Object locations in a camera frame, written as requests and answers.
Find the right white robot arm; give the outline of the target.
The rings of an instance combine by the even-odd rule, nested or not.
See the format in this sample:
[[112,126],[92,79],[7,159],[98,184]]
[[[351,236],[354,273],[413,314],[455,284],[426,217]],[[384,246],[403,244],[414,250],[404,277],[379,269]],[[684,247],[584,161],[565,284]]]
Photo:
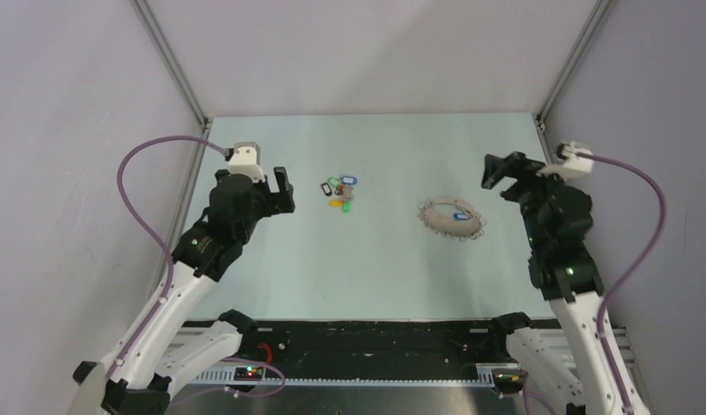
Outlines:
[[486,155],[481,186],[491,189],[506,177],[514,179],[500,195],[519,206],[531,249],[531,284],[554,313],[576,368],[570,370],[543,345],[524,313],[494,318],[499,330],[489,335],[487,346],[495,359],[519,363],[556,414],[647,414],[614,336],[609,295],[584,244],[594,224],[592,200],[568,184],[591,173],[598,158],[568,145],[562,159],[545,164],[521,152]]

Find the metal keyring band with rings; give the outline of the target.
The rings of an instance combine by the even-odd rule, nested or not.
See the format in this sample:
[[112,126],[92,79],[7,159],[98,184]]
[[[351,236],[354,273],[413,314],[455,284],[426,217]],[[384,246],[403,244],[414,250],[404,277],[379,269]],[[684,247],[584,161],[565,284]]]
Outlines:
[[[418,205],[418,219],[431,231],[451,239],[475,240],[484,234],[487,221],[474,206],[461,198],[439,196]],[[453,214],[466,214],[468,220],[455,220]]]

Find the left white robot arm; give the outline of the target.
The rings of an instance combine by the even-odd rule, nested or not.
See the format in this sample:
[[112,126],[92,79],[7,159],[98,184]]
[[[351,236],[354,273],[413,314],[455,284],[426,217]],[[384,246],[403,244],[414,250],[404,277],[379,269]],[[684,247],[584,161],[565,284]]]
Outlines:
[[216,172],[200,218],[179,239],[167,275],[127,333],[101,361],[82,361],[73,373],[79,391],[71,414],[164,414],[176,394],[212,364],[259,349],[256,323],[236,310],[222,313],[199,338],[168,347],[189,313],[238,260],[257,223],[291,214],[296,205],[284,167],[273,169],[278,190],[239,169]]

